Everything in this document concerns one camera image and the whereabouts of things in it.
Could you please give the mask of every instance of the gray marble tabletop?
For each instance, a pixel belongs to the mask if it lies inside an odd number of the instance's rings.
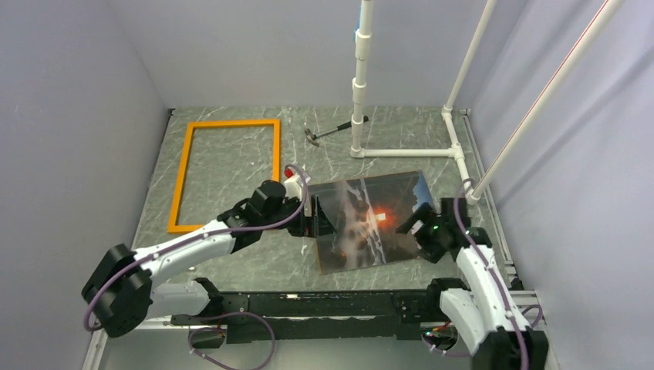
[[[439,107],[371,106],[362,146],[376,149],[447,148],[449,136]],[[329,130],[350,119],[350,107],[200,107],[175,109],[170,118],[143,209],[134,248],[168,241],[166,231],[187,124],[196,121],[279,118],[281,162],[306,165],[313,183],[422,170],[435,200],[452,197],[461,184],[457,166],[447,158],[365,158],[349,155],[349,131],[306,142],[303,133]],[[478,177],[473,148],[464,122],[454,125],[471,176]],[[234,203],[249,197],[271,177],[272,128],[200,129],[194,133],[179,224],[205,224]],[[473,223],[486,227],[503,267],[499,237],[487,202],[470,207]],[[261,240],[235,254],[206,261],[171,282],[211,279],[222,291],[322,291],[422,289],[432,278],[460,276],[451,258],[437,264],[402,261],[334,274],[319,273],[314,241],[291,237],[284,230],[264,232]]]

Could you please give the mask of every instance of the orange frame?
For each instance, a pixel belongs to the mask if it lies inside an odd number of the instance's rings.
[[[170,206],[170,217],[168,218],[168,233],[183,234],[195,231],[203,225],[178,225],[177,219],[180,215],[182,193],[184,192],[184,181],[186,180],[186,169],[190,155],[190,146],[193,142],[193,132],[198,129],[228,129],[233,127],[251,126],[272,126],[272,179],[279,181],[281,172],[281,122],[279,119],[248,119],[242,121],[214,121],[214,122],[191,122],[186,129],[180,170],[177,172],[175,193],[173,203]]]

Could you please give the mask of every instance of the hammer head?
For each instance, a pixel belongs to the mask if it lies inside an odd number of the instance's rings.
[[[305,129],[305,135],[307,136],[307,141],[315,146],[320,146],[317,141],[315,141],[315,135],[311,133],[310,129]]]

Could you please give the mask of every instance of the picture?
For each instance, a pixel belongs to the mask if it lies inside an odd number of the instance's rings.
[[[322,274],[418,257],[413,236],[396,228],[422,203],[433,205],[422,172],[315,184],[309,193],[335,229],[316,238]]]

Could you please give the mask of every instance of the white wall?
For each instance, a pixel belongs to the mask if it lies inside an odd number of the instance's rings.
[[[132,239],[166,110],[103,0],[0,3],[0,86],[0,368],[79,368],[80,291]]]
[[[488,165],[601,0],[532,0],[473,107]],[[625,2],[492,185],[563,369],[651,368],[654,13]]]
[[[168,106],[349,105],[356,0],[109,0]],[[457,106],[470,107],[526,0],[500,0]],[[372,105],[442,105],[485,0],[375,0]]]

